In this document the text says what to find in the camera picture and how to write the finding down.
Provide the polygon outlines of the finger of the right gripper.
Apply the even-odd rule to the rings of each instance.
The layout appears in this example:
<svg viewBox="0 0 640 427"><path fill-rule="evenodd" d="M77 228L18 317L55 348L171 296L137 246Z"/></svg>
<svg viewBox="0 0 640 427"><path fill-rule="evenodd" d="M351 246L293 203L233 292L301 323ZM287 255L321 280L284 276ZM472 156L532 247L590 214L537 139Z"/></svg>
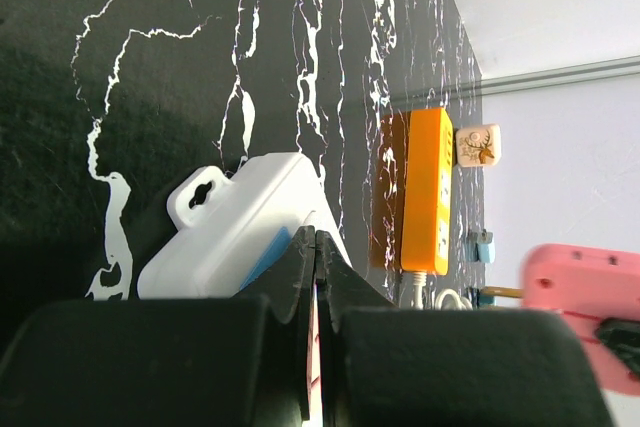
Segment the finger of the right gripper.
<svg viewBox="0 0 640 427"><path fill-rule="evenodd" d="M639 378L639 322L627 319L605 319L595 330L597 339Z"/></svg>

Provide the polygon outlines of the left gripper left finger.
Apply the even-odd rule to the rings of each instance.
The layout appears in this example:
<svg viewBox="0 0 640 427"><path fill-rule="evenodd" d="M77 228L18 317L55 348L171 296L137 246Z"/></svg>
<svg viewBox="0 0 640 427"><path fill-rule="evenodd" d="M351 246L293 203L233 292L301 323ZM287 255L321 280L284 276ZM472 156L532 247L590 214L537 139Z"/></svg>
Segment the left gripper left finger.
<svg viewBox="0 0 640 427"><path fill-rule="evenodd" d="M1 361L5 426L299 426L310 416L314 228L230 298L68 301Z"/></svg>

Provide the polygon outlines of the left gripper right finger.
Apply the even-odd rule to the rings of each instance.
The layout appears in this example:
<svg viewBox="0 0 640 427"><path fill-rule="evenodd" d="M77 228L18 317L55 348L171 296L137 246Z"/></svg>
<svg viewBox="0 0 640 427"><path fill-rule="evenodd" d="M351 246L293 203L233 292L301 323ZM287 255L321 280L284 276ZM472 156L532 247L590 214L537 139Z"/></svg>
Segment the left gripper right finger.
<svg viewBox="0 0 640 427"><path fill-rule="evenodd" d="M587 357L556 315L400 309L316 235L327 426L609 426Z"/></svg>

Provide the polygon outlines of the pink plug adapter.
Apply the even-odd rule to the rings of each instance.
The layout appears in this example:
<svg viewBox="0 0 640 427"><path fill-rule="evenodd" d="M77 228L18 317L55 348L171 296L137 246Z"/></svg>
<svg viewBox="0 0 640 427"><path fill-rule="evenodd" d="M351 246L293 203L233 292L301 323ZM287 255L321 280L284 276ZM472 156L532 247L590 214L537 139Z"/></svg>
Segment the pink plug adapter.
<svg viewBox="0 0 640 427"><path fill-rule="evenodd" d="M639 395L639 378L595 334L605 319L639 322L637 253L544 244L523 263L522 289L524 307L552 311L573 329L603 388Z"/></svg>

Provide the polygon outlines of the white multicolour power strip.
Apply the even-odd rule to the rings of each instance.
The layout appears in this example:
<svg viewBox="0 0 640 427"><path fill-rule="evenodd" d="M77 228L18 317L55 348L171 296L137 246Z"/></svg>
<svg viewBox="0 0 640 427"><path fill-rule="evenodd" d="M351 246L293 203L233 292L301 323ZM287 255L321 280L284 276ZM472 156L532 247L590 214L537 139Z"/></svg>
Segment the white multicolour power strip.
<svg viewBox="0 0 640 427"><path fill-rule="evenodd" d="M142 268L141 299L227 297L278 260L312 226L347 253L312 161L298 152L251 158L232 177L194 171L166 201L176 228Z"/></svg>

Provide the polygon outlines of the light blue usb charger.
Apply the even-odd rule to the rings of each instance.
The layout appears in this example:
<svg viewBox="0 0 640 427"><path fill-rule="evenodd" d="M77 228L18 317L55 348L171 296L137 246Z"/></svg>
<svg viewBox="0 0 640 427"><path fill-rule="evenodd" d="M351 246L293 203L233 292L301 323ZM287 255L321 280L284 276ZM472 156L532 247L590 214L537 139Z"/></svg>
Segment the light blue usb charger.
<svg viewBox="0 0 640 427"><path fill-rule="evenodd" d="M483 229L471 231L469 240L472 245L472 257L476 262L492 264L496 258L494 233Z"/></svg>

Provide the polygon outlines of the teal usb charger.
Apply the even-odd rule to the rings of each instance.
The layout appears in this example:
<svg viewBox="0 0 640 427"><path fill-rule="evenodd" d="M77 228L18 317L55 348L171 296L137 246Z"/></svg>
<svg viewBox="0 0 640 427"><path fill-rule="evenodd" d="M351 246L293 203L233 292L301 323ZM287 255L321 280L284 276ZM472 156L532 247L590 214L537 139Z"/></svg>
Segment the teal usb charger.
<svg viewBox="0 0 640 427"><path fill-rule="evenodd" d="M468 296L474 309L489 308L496 305L496 289L493 287L469 287Z"/></svg>

